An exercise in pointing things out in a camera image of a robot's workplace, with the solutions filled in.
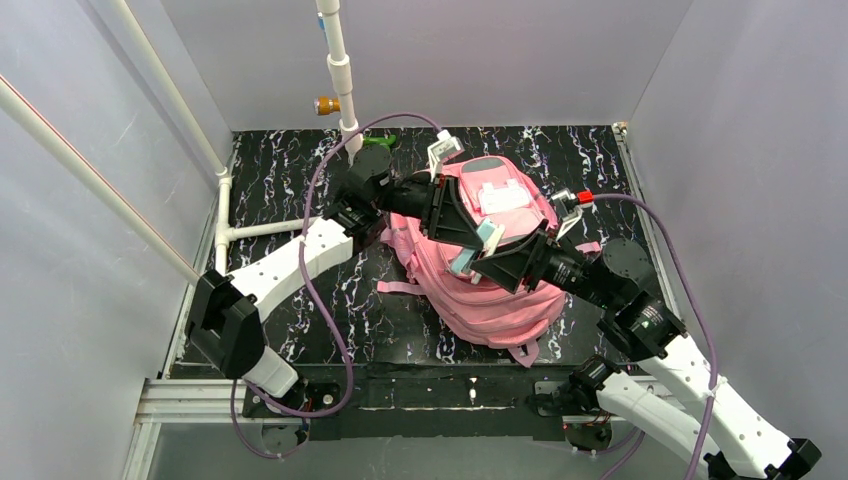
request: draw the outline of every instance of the black marble floor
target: black marble floor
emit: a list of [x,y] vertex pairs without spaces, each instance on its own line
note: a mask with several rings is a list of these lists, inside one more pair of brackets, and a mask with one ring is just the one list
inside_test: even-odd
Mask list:
[[[495,154],[513,160],[548,196],[564,187],[595,193],[629,192],[622,158],[609,127],[471,127],[450,131],[473,156]],[[398,137],[393,149],[398,173],[406,175],[426,166],[426,147],[435,140],[432,130],[370,132],[372,136],[389,134]],[[303,197],[312,172],[337,141],[335,130],[237,135],[231,224],[241,227],[301,218]],[[346,157],[330,162],[316,190],[313,214],[321,212],[337,184],[333,179],[343,175],[346,169]],[[229,268],[236,269],[260,259],[293,235],[270,235],[233,244]],[[569,236],[575,243],[603,243],[609,238],[626,237],[645,245],[636,211],[624,203],[596,205]],[[375,290],[377,280],[405,278],[392,251],[378,243],[315,281],[356,363],[467,365],[512,361],[503,350],[471,345],[456,338],[426,299],[379,294]],[[541,353],[537,362],[575,365],[595,353],[624,361],[595,327],[599,314],[594,306],[569,299],[558,321],[539,340]],[[266,330],[271,346],[294,364],[341,363],[329,329],[305,290],[271,314]],[[204,366],[207,363],[196,349],[188,346],[172,370],[172,377],[207,376],[210,372]]]

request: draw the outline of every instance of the green object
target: green object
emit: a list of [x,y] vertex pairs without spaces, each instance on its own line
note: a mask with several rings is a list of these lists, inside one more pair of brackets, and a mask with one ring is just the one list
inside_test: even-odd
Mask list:
[[382,145],[391,150],[392,145],[397,141],[397,135],[389,135],[388,137],[365,137],[362,139],[363,145]]

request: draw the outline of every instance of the white wall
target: white wall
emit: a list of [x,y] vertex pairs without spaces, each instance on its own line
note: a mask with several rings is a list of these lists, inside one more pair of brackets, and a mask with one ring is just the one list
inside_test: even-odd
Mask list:
[[[0,72],[193,259],[210,176],[96,19],[0,3]],[[0,158],[0,478],[118,478],[185,281],[2,111]]]
[[695,0],[630,125],[722,373],[822,448],[814,480],[844,478],[848,452],[846,18],[842,0]]
[[[313,1],[162,0],[230,129],[338,127]],[[345,0],[360,123],[627,120],[691,0]]]

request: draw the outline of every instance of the brass fitting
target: brass fitting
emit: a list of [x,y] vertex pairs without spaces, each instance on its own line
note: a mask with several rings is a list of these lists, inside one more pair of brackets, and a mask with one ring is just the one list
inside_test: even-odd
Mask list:
[[338,98],[318,97],[315,99],[315,114],[329,115],[341,110]]

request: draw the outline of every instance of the white pvc pipe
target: white pvc pipe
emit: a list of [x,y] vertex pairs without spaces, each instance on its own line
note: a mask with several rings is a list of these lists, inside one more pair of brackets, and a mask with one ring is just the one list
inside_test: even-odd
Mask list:
[[203,133],[203,129],[200,128],[200,125],[197,123],[197,119],[194,118],[194,115],[191,113],[191,109],[188,108],[185,99],[183,99],[183,96],[180,94],[180,91],[177,89],[177,86],[174,84],[174,81],[165,69],[165,65],[162,64],[162,60],[159,59],[159,56],[156,54],[156,51],[147,39],[147,35],[144,34],[144,30],[142,30],[141,25],[139,25],[138,20],[132,13],[132,10],[130,10],[130,7],[127,6],[127,3],[124,0],[112,0],[112,4],[115,7],[115,11],[118,13],[118,17],[121,19],[123,27],[130,34],[136,46],[138,46],[141,50],[147,64],[150,66],[151,71],[156,77],[156,80],[162,85],[162,88],[168,97],[168,101],[174,105],[180,120],[186,125],[189,133],[194,138],[194,141],[200,147],[203,158],[207,163],[209,163],[209,166],[212,167],[212,171],[215,172],[215,175],[219,178],[226,176],[226,164],[218,158],[218,154],[215,153],[215,149],[212,148],[212,145],[209,143],[209,139],[206,138],[206,134]]
[[[315,222],[316,217],[309,219],[309,224]],[[291,232],[300,230],[303,227],[303,220],[286,220],[285,222],[267,223],[265,225],[252,225],[250,227],[232,228],[229,231],[231,240],[239,238],[258,237],[259,235],[270,235],[272,233]]]
[[[333,79],[333,89],[339,98],[342,116],[339,121],[339,128],[342,131],[342,138],[347,138],[359,128],[359,123],[356,121],[356,113],[353,110],[350,57],[345,52],[342,24],[339,18],[341,5],[339,0],[316,0],[315,3],[324,22],[324,33],[327,37],[327,46],[330,49],[330,54],[327,56],[327,68],[330,70],[330,76]],[[360,148],[362,148],[361,134],[345,145],[349,161],[353,162],[353,156]]]
[[168,242],[95,170],[6,79],[0,75],[0,107],[101,202],[126,222],[150,248],[190,283],[199,275]]
[[229,175],[218,180],[218,217],[215,222],[215,270],[221,275],[227,273],[227,247],[232,240],[230,230],[230,189],[233,179]]

